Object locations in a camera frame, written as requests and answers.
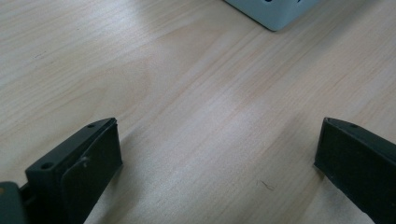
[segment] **wooden table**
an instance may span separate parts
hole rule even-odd
[[[396,1],[270,32],[223,1],[2,1],[0,180],[84,125],[124,166],[86,223],[373,223],[313,166],[324,117],[396,142]]]

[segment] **screw hole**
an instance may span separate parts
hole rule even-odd
[[[49,168],[51,168],[53,166],[52,162],[46,162],[44,164],[41,165],[41,169],[42,170],[48,170]]]

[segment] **light wood surface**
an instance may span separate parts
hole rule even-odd
[[[119,121],[86,223],[373,223],[314,166],[322,119],[396,142],[396,1],[273,33],[220,0],[1,1],[0,180]]]

